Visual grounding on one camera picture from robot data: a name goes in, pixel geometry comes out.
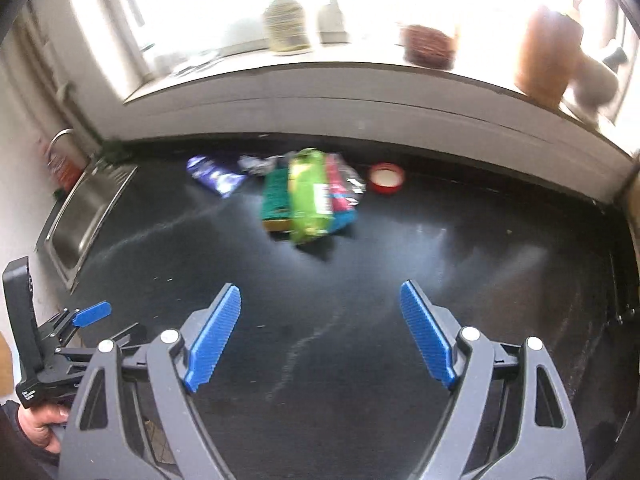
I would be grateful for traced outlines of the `person's left hand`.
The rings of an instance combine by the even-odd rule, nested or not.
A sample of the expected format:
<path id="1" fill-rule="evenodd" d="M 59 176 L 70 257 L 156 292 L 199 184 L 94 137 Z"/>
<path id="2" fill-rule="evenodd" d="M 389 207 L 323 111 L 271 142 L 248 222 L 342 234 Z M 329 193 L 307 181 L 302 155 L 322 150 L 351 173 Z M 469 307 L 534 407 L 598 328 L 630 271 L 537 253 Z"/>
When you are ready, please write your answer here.
<path id="1" fill-rule="evenodd" d="M 25 437 L 37 448 L 58 455 L 61 441 L 52 430 L 53 425 L 63 425 L 70 416 L 70 409 L 63 404 L 40 404 L 34 408 L 20 406 L 17 421 Z"/>

